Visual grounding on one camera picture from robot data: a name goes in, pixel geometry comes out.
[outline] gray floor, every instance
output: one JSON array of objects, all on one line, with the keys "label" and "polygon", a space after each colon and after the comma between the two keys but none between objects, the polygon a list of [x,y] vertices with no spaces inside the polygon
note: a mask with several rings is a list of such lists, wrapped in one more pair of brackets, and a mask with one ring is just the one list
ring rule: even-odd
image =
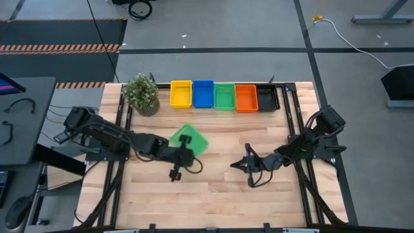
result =
[{"label": "gray floor", "polygon": [[[356,26],[350,22],[355,14],[379,14],[392,2],[330,0],[321,14],[333,20],[338,30],[358,47],[413,47],[414,24]],[[148,20],[128,21],[123,49],[304,47],[294,3],[290,0],[157,0],[152,3],[153,15]],[[300,3],[313,47],[347,47],[330,24],[312,25],[311,18],[319,0]],[[104,0],[91,0],[91,4],[96,17],[127,17],[122,6]],[[0,19],[8,19],[16,5],[17,0],[0,0]],[[409,1],[400,13],[414,14],[414,1]],[[85,0],[26,0],[17,18],[79,19],[90,18],[90,14]],[[414,62],[412,53],[375,55],[389,66]],[[388,71],[369,56],[316,54],[316,60],[328,102],[347,121],[338,140],[348,147],[343,160],[359,224],[414,228],[411,217],[414,112],[386,109],[387,94],[380,79]],[[121,82],[130,80],[138,72],[152,72],[158,82],[207,78],[265,81],[273,74],[279,81],[313,80],[307,54],[300,53],[121,54],[117,64]],[[52,102],[98,107],[101,95],[101,89],[56,90]],[[61,126],[50,122],[43,128],[50,136],[61,130]],[[40,142],[52,145],[45,137]],[[66,202],[66,198],[72,203],[77,201],[70,196],[51,202]],[[50,215],[55,224],[51,226],[53,229],[71,225],[74,205],[53,209],[56,212]]]}]

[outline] plant pot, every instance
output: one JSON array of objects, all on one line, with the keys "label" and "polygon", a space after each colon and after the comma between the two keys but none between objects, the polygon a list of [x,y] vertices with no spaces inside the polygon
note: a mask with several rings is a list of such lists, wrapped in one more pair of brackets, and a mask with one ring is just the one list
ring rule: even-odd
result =
[{"label": "plant pot", "polygon": [[136,111],[138,111],[139,114],[141,114],[144,117],[153,116],[160,109],[160,100],[158,100],[157,98],[152,106],[144,107],[144,108],[136,107],[135,109]]}]

